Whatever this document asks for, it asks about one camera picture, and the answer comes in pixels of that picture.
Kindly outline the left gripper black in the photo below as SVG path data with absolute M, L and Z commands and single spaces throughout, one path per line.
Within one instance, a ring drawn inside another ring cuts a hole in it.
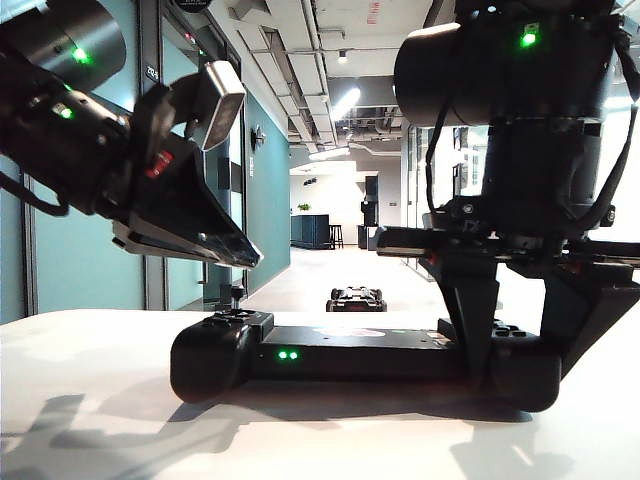
M 113 242 L 129 253 L 254 268 L 256 248 L 207 187 L 200 149 L 166 140 L 181 123 L 186 136 L 193 135 L 199 83 L 191 74 L 139 98 L 125 152 L 107 174 L 95 211 L 126 219 L 132 209 L 131 226 L 112 222 Z

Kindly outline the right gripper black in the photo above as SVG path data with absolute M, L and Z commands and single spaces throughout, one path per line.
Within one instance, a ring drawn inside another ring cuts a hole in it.
M 498 264 L 526 278 L 546 277 L 540 335 L 559 352 L 563 375 L 639 300 L 632 280 L 637 243 L 536 238 L 496 232 L 448 211 L 436 217 L 431 228 L 381 227 L 377 254 L 414 259 L 437 281 L 474 387 L 486 377 Z

